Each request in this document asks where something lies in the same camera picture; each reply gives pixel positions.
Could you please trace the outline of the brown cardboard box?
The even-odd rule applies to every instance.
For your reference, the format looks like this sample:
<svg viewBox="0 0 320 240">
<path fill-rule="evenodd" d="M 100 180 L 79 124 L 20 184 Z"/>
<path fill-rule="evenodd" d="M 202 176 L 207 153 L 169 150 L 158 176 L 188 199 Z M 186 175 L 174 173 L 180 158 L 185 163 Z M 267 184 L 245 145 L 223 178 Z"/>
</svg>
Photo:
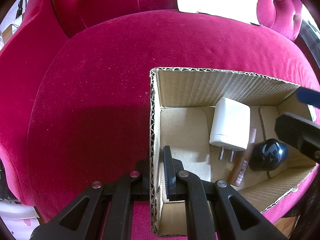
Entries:
<svg viewBox="0 0 320 240">
<path fill-rule="evenodd" d="M 162 150 L 186 170 L 214 182 L 227 179 L 233 164 L 218 158 L 219 148 L 209 143 L 214 108 L 221 98 L 246 104 L 257 142 L 275 138 L 276 118 L 289 112 L 319 122 L 319 110 L 299 102 L 298 85 L 257 73 L 200 68 L 154 68 L 150 72 L 150 211 L 156 236 L 187 233 L 183 202 L 166 197 Z"/>
</svg>

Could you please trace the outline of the glossy black round device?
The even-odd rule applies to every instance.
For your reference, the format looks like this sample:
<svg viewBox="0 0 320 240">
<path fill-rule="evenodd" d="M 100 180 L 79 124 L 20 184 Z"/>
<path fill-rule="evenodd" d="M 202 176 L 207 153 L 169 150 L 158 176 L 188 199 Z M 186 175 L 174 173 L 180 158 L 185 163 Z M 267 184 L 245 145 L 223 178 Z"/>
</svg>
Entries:
<svg viewBox="0 0 320 240">
<path fill-rule="evenodd" d="M 268 139 L 253 146 L 249 167 L 255 172 L 274 171 L 287 159 L 287 155 L 285 143 Z"/>
</svg>

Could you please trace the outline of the brown cosmetic tube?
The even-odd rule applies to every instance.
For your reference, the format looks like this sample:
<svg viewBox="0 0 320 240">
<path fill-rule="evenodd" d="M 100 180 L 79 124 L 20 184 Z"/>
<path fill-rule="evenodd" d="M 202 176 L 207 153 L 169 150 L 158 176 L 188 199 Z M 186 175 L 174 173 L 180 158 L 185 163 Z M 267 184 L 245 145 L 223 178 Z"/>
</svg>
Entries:
<svg viewBox="0 0 320 240">
<path fill-rule="evenodd" d="M 233 169 L 227 179 L 227 183 L 236 187 L 240 186 L 244 178 L 244 175 L 246 173 L 246 170 L 249 166 L 249 161 L 252 156 L 256 135 L 257 135 L 257 129 L 254 127 L 251 127 L 249 131 L 249 141 L 248 141 L 247 149 L 239 152 L 236 158 L 236 161 L 234 163 Z"/>
</svg>

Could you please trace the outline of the white USB wall charger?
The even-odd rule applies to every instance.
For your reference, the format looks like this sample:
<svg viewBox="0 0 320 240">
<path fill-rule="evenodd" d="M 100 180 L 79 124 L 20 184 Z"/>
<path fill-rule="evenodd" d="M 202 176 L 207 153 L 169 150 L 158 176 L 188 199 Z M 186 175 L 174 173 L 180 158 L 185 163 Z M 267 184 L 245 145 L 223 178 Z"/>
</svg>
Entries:
<svg viewBox="0 0 320 240">
<path fill-rule="evenodd" d="M 229 161 L 232 162 L 235 151 L 247 149 L 250 116 L 251 110 L 246 104 L 229 98 L 221 98 L 217 102 L 209 143 L 221 148 L 220 160 L 223 159 L 225 150 L 231 151 Z"/>
</svg>

